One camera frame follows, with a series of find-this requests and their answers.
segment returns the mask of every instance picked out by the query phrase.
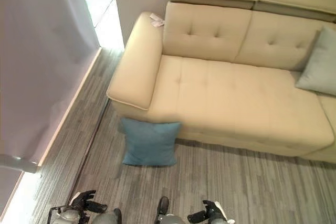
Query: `paper tag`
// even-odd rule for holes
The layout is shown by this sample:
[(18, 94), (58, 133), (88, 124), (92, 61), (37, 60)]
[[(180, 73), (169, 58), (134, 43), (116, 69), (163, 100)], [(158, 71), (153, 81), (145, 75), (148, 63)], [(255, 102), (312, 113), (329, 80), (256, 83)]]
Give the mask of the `paper tag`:
[(163, 26), (164, 25), (164, 20), (161, 20), (161, 21), (152, 21), (151, 24), (155, 27), (160, 27), (160, 26)]
[(163, 19), (160, 18), (159, 16), (156, 16), (154, 13), (152, 13), (150, 15), (151, 19), (155, 20), (155, 21), (162, 21)]

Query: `white curtain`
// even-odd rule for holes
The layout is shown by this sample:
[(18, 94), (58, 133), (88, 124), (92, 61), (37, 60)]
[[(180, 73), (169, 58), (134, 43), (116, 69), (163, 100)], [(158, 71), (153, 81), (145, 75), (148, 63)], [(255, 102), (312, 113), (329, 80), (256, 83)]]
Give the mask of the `white curtain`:
[(38, 162), (97, 53), (85, 0), (2, 0), (2, 153)]

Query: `gray pillow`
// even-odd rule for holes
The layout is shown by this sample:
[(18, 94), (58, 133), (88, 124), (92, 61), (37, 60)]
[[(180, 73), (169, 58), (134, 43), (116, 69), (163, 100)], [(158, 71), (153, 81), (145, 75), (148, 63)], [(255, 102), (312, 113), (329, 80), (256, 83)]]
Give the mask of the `gray pillow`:
[(295, 87), (336, 95), (336, 31), (323, 27)]

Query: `sofa backrest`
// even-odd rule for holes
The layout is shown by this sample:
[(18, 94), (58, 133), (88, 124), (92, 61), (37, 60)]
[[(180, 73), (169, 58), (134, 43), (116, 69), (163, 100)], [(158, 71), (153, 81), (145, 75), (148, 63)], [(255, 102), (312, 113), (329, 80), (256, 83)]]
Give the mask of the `sofa backrest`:
[(251, 11), (169, 2), (163, 53), (206, 60), (233, 61), (241, 48)]
[(169, 2), (163, 53), (301, 71), (322, 26), (336, 24), (255, 10)]

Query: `gray carpet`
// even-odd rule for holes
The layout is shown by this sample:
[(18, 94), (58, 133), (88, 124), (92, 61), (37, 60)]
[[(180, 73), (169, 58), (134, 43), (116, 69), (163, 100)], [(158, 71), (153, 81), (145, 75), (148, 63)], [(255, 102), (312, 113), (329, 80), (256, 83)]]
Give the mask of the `gray carpet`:
[(236, 223), (336, 223), (334, 165), (178, 140), (175, 166), (127, 166), (118, 124), (110, 103), (77, 190), (96, 189), (124, 223), (153, 223), (162, 195), (185, 221), (211, 199)]
[[(49, 208), (65, 203), (120, 54), (99, 56), (39, 170), (30, 223), (45, 224)], [(153, 223), (162, 195), (185, 220), (212, 199), (236, 223), (336, 223), (335, 165), (178, 140), (175, 166), (126, 166), (118, 123), (109, 104), (77, 189), (96, 189), (94, 200), (120, 207), (125, 224)]]
[(37, 172), (40, 180), (36, 188), (32, 188), (35, 190), (35, 205), (29, 206), (29, 209), (34, 209), (33, 216), (25, 223), (45, 224), (49, 209), (66, 203), (121, 54), (121, 50), (103, 49), (99, 55), (43, 166)]

